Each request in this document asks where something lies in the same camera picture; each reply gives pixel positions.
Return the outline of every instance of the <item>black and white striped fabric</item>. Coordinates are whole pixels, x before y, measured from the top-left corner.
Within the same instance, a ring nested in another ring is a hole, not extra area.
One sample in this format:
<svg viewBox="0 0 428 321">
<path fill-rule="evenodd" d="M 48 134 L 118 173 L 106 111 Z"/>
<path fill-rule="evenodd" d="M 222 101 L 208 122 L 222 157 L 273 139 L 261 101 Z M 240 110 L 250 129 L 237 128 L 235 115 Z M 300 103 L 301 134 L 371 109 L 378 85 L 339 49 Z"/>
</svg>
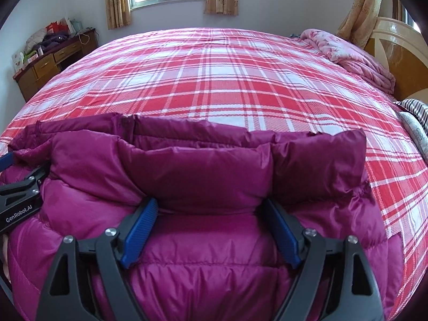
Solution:
<svg viewBox="0 0 428 321">
<path fill-rule="evenodd" d="M 417 99 L 404 99 L 397 101 L 396 104 L 413 114 L 422 125 L 425 134 L 428 135 L 428 106 L 426 104 Z"/>
</svg>

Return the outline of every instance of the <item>bed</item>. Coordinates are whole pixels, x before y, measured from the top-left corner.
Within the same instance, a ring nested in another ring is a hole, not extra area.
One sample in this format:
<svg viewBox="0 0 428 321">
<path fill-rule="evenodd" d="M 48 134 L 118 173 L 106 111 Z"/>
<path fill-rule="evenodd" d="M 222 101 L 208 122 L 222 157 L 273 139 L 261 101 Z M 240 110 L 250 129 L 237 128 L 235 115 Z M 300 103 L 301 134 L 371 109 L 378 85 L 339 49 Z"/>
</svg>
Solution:
<svg viewBox="0 0 428 321">
<path fill-rule="evenodd" d="M 397 77 L 397 99 L 428 87 L 428 75 L 415 80 L 402 71 L 418 60 L 428 74 L 428 47 L 405 24 L 379 18 L 366 50 Z M 404 281 L 392 319 L 428 266 L 428 168 L 394 100 L 299 38 L 236 29 L 157 31 L 106 44 L 54 77 L 7 127 L 0 154 L 29 124 L 106 112 L 207 119 L 250 131 L 363 129 L 385 229 L 388 237 L 403 237 Z"/>
</svg>

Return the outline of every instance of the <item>silver screw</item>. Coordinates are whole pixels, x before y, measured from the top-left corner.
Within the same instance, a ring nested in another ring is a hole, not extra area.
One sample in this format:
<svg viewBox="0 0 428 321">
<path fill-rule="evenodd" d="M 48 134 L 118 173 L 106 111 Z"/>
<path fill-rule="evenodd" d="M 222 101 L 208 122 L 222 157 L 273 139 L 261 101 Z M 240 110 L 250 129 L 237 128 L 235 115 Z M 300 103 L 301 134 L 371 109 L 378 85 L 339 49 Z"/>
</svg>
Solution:
<svg viewBox="0 0 428 321">
<path fill-rule="evenodd" d="M 72 235 L 67 235 L 64 237 L 63 242 L 65 244 L 71 244 L 73 242 L 74 238 Z"/>
<path fill-rule="evenodd" d="M 116 228 L 107 228 L 105 231 L 105 234 L 108 237 L 114 237 L 117 234 L 117 229 Z"/>
<path fill-rule="evenodd" d="M 304 232 L 308 237 L 315 237 L 318 233 L 314 228 L 306 228 Z"/>
<path fill-rule="evenodd" d="M 350 236 L 348 237 L 348 241 L 349 241 L 351 244 L 356 244 L 356 243 L 358 243 L 358 238 L 357 238 L 355 235 L 350 235 Z"/>
</svg>

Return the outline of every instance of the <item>headboard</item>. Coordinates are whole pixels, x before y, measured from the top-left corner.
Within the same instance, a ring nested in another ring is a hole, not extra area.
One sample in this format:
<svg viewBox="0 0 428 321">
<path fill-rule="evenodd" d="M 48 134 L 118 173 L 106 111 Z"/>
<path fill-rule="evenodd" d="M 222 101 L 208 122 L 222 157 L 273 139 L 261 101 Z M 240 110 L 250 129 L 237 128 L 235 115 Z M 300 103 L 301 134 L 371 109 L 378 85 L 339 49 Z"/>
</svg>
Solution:
<svg viewBox="0 0 428 321">
<path fill-rule="evenodd" d="M 428 104 L 428 46 L 409 25 L 379 17 L 364 49 L 395 76 L 394 97 Z"/>
</svg>

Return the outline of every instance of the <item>wooden dresser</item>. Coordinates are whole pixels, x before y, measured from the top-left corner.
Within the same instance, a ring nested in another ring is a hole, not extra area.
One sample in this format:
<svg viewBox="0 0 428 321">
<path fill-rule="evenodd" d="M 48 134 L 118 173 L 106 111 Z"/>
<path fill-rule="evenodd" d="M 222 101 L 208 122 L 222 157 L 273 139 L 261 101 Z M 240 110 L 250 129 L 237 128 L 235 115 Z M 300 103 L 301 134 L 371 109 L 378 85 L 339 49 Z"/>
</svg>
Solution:
<svg viewBox="0 0 428 321">
<path fill-rule="evenodd" d="M 28 102 L 50 79 L 98 47 L 95 29 L 72 37 L 30 63 L 16 76 L 25 102 Z"/>
</svg>

